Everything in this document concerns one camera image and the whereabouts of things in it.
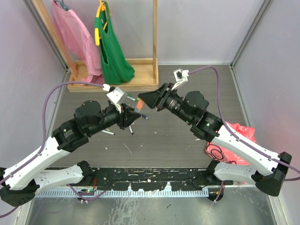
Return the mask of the orange highlighter cap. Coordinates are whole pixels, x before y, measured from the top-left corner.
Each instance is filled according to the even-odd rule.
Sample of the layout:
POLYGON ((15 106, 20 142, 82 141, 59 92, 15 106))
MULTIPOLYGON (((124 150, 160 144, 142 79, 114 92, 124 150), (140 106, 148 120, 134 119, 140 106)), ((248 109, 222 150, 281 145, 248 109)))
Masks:
POLYGON ((139 100, 137 105, 136 105, 136 108, 141 110, 143 108, 143 106, 144 106, 144 102, 142 100, 139 100))

